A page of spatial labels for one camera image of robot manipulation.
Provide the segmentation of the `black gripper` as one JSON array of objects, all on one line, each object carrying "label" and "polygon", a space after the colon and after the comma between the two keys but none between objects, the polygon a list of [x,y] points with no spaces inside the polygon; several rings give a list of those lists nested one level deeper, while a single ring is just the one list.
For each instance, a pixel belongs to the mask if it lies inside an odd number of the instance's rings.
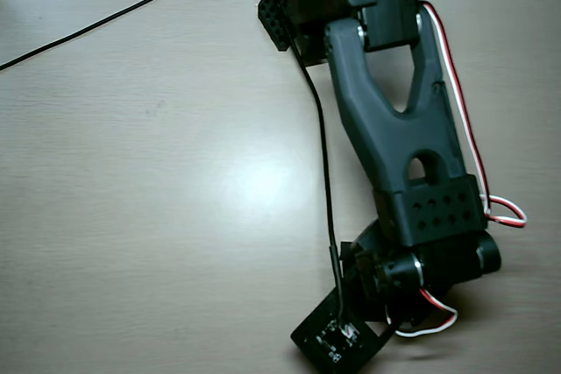
[{"label": "black gripper", "polygon": [[445,286],[432,292],[420,258],[381,233],[371,222],[352,242],[343,242],[345,298],[365,321],[399,321],[398,335],[430,335],[451,326],[451,307],[442,302]]}]

